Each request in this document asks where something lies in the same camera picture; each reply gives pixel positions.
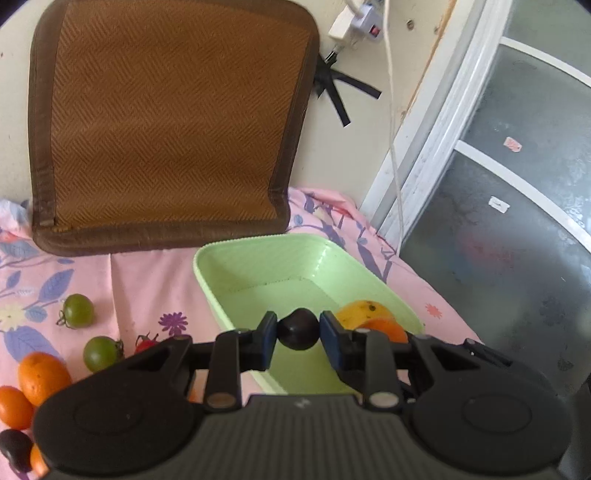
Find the large yellow grapefruit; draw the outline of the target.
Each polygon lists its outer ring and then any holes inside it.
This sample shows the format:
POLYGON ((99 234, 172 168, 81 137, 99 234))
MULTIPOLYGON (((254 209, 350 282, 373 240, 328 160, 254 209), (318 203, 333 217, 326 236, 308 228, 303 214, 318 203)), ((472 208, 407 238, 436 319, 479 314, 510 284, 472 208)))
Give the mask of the large yellow grapefruit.
POLYGON ((396 320, 387 307, 371 300, 353 301, 339 309, 335 318, 346 330, 355 330, 372 320, 396 320))

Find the dark purple plum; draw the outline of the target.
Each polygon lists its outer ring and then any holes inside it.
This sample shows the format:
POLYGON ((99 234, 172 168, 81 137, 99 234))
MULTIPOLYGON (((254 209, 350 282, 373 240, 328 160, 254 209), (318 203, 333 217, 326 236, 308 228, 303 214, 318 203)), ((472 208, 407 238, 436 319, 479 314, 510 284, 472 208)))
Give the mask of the dark purple plum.
POLYGON ((276 338, 291 350, 308 350, 320 338, 320 324, 310 310, 298 308, 277 322, 276 338))

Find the light green plastic basket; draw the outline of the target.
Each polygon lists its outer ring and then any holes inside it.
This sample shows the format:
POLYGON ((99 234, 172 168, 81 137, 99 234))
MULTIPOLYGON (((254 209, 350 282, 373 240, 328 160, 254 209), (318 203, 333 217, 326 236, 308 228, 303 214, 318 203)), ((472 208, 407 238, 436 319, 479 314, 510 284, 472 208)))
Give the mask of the light green plastic basket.
MULTIPOLYGON (((212 243, 197 251, 194 275, 223 331, 254 330, 266 312, 277 322, 298 308, 337 312, 356 300, 387 307, 411 334, 424 326, 413 310, 342 247, 315 235, 287 234, 212 243)), ((341 394, 321 343, 290 350, 276 338, 270 368, 252 372, 269 394, 341 394)))

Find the glass sliding door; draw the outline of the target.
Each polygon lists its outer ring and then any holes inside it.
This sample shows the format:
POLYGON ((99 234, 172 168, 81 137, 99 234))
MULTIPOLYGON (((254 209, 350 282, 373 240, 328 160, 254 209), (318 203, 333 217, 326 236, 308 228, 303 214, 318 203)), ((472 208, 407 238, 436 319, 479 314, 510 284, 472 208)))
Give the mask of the glass sliding door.
POLYGON ((590 5, 463 1, 363 204, 486 344, 562 395, 590 373, 590 5))

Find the small orange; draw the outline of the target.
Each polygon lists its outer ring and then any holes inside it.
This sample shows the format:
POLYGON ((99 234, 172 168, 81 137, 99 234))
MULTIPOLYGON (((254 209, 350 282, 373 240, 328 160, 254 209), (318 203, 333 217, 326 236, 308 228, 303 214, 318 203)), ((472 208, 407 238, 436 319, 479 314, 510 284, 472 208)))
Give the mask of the small orange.
POLYGON ((11 429, 27 430, 31 427, 34 407, 15 387, 0 387, 0 418, 11 429))
POLYGON ((49 397, 69 387, 72 378, 65 364, 43 352, 32 352, 18 366, 18 382, 26 399, 41 406, 49 397))
POLYGON ((49 472, 49 468, 45 463, 41 451, 36 444, 32 446, 30 452, 30 465, 32 467, 33 472, 38 478, 44 477, 49 472))

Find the green tomato with stem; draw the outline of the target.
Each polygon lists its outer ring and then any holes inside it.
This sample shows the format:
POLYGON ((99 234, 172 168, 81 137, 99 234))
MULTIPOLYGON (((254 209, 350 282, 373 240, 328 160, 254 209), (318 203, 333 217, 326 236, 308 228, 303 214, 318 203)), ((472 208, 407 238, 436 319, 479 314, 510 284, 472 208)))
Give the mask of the green tomato with stem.
POLYGON ((123 342, 107 336, 91 338, 83 349, 83 361, 86 368, 96 373, 123 359, 123 342))

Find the pink deer print tablecloth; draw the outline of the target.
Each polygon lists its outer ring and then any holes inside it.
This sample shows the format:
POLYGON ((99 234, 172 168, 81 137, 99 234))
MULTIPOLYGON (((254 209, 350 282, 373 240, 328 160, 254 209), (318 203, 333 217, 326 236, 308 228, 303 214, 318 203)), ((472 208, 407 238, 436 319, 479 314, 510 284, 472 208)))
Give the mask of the pink deer print tablecloth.
MULTIPOLYGON (((365 264, 418 315, 427 333, 450 343, 476 333, 423 280, 348 197, 335 191, 290 189, 291 233, 335 242, 365 264)), ((1 383, 17 387, 22 356, 43 351, 64 359, 70 375, 88 375, 82 360, 86 342, 99 335, 122 340, 132 353, 140 334, 165 336, 182 327, 196 341, 211 340, 219 328, 192 270, 195 251, 155 250, 62 258, 31 240, 24 204, 1 202, 1 383), (93 323, 82 329, 56 324, 72 294, 94 305, 93 323)))

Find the white power strip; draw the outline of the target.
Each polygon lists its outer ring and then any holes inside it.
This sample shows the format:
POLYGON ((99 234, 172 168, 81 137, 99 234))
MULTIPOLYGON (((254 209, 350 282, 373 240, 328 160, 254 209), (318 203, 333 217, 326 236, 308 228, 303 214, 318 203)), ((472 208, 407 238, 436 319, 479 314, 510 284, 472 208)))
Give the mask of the white power strip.
POLYGON ((346 1, 329 29, 329 38, 342 46, 363 39, 379 42, 383 38, 384 6, 382 1, 346 1))

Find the red cherry tomato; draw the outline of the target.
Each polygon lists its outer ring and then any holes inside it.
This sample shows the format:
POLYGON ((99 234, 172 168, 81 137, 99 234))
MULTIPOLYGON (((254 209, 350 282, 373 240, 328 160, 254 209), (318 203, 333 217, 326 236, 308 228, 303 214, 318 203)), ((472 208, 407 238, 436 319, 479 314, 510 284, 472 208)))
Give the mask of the red cherry tomato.
POLYGON ((146 335, 138 335, 135 341, 134 353, 139 354, 155 345, 158 344, 158 335, 151 336, 149 333, 146 335))

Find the brown woven seat cushion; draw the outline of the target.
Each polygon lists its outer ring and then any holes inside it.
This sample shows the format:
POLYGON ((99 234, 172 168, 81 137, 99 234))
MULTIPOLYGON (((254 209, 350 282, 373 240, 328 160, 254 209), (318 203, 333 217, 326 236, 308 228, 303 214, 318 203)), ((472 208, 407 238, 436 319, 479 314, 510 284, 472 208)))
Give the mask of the brown woven seat cushion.
POLYGON ((55 1, 30 53, 32 237, 60 256, 281 233, 320 34, 290 1, 55 1))

